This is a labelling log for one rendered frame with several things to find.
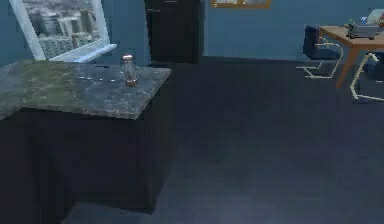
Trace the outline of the grey toaster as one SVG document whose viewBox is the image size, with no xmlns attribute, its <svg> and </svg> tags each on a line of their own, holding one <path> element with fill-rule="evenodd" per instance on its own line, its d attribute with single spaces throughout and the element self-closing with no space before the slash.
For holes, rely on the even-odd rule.
<svg viewBox="0 0 384 224">
<path fill-rule="evenodd" d="M 368 38 L 374 40 L 379 32 L 380 26 L 377 24 L 349 23 L 346 36 L 351 39 Z"/>
</svg>

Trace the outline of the black fridge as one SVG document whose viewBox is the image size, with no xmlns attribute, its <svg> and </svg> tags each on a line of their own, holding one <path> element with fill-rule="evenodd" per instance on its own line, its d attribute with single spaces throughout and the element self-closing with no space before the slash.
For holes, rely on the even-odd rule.
<svg viewBox="0 0 384 224">
<path fill-rule="evenodd" d="M 197 63 L 200 0 L 144 0 L 151 61 Z"/>
</svg>

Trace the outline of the glass shaker with copper cap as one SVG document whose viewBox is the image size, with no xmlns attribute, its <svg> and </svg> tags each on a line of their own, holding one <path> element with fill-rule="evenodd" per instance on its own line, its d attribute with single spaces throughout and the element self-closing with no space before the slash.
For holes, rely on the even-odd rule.
<svg viewBox="0 0 384 224">
<path fill-rule="evenodd" d="M 124 73 L 125 83 L 129 87 L 134 87 L 138 84 L 137 73 L 133 63 L 132 55 L 124 55 L 122 57 L 122 67 Z"/>
</svg>

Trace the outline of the white framed window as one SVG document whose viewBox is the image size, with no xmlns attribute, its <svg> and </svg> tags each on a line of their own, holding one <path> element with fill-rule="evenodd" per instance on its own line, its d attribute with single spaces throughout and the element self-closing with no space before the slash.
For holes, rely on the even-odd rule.
<svg viewBox="0 0 384 224">
<path fill-rule="evenodd" d="M 86 63 L 117 47 L 102 0 L 8 0 L 35 60 Z"/>
</svg>

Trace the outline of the white book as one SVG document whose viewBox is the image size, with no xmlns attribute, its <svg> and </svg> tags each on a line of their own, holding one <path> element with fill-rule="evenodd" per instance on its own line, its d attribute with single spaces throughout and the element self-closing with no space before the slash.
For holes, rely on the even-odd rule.
<svg viewBox="0 0 384 224">
<path fill-rule="evenodd" d="M 361 23 L 384 27 L 384 9 L 373 9 L 367 17 L 361 18 Z"/>
</svg>

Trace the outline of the dark blue cantilever chair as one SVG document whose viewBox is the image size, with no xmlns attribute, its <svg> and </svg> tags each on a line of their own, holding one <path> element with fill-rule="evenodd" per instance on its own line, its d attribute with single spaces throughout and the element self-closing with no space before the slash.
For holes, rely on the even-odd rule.
<svg viewBox="0 0 384 224">
<path fill-rule="evenodd" d="M 339 44 L 329 42 L 320 35 L 320 28 L 312 25 L 305 27 L 302 53 L 310 60 L 319 62 L 317 66 L 298 66 L 298 69 L 306 73 L 306 78 L 312 79 L 332 79 L 344 56 L 344 50 Z M 320 70 L 325 61 L 335 62 L 329 75 L 313 74 L 312 70 Z"/>
<path fill-rule="evenodd" d="M 369 80 L 374 80 L 378 83 L 384 83 L 384 52 L 368 51 L 359 64 L 359 67 L 354 74 L 354 78 L 350 84 L 350 90 L 354 100 L 364 98 L 384 102 L 384 98 L 367 96 L 358 93 L 355 86 L 361 74 L 364 74 Z"/>
</svg>

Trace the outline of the dark stone-topped kitchen counter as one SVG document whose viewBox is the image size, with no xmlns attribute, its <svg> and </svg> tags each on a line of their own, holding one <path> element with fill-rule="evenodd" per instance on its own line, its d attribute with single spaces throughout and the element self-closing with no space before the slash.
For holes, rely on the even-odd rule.
<svg viewBox="0 0 384 224">
<path fill-rule="evenodd" d="M 0 68 L 0 224 L 62 224 L 78 202 L 151 214 L 173 151 L 167 68 Z"/>
</svg>

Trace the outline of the brown wooden table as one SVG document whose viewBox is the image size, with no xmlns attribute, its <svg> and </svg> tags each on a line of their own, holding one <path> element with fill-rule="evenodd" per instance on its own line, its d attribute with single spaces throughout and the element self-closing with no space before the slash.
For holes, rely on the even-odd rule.
<svg viewBox="0 0 384 224">
<path fill-rule="evenodd" d="M 348 72 L 357 61 L 360 52 L 384 50 L 384 32 L 381 32 L 374 40 L 368 38 L 350 39 L 347 37 L 348 29 L 344 26 L 322 25 L 319 27 L 320 35 L 326 35 L 339 41 L 347 48 L 347 54 L 343 57 L 344 65 L 338 75 L 336 88 L 343 86 Z"/>
</svg>

